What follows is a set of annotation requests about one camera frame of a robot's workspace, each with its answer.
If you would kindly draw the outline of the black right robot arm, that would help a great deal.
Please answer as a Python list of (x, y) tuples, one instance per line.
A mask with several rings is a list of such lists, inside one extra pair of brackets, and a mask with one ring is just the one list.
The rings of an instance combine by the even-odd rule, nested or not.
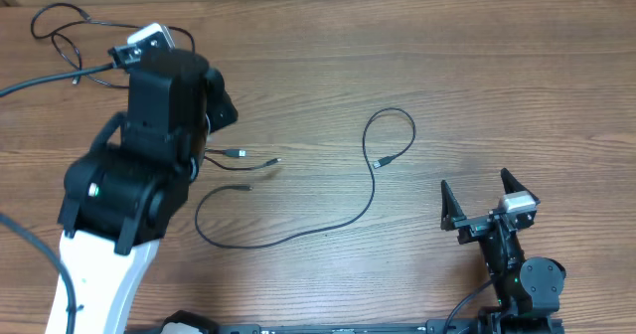
[[(553, 320), (566, 279), (565, 268), (547, 257), (525, 257), (518, 233), (535, 223), (541, 200), (506, 168), (500, 172), (505, 194), (488, 214), (469, 218), (462, 211), (446, 181), (440, 184), (440, 228), (456, 231), (457, 240), (480, 246), (489, 280), (465, 297), (444, 322), (469, 333), (561, 333), (562, 322)], [(454, 322), (456, 313), (488, 286), (495, 290), (498, 305), (482, 308), (467, 325)]]

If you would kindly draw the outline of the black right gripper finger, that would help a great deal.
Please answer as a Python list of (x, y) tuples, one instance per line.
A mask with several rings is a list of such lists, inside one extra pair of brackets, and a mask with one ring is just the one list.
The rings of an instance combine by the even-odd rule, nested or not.
[(501, 169), (500, 176), (506, 194), (513, 194), (525, 191), (533, 198), (537, 205), (541, 203), (541, 200), (521, 182), (519, 182), (507, 168)]
[(445, 180), (441, 181), (441, 197), (440, 228), (444, 231), (452, 231), (465, 226), (467, 217), (453, 195), (450, 185)]

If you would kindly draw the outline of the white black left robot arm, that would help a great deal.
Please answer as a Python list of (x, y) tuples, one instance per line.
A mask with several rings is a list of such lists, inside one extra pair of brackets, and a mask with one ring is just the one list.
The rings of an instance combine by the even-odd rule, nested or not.
[(66, 172), (59, 249), (1, 217), (58, 272), (49, 333), (124, 332), (170, 219), (198, 177), (208, 136), (238, 118), (223, 76), (197, 53), (112, 56), (129, 73), (128, 105)]

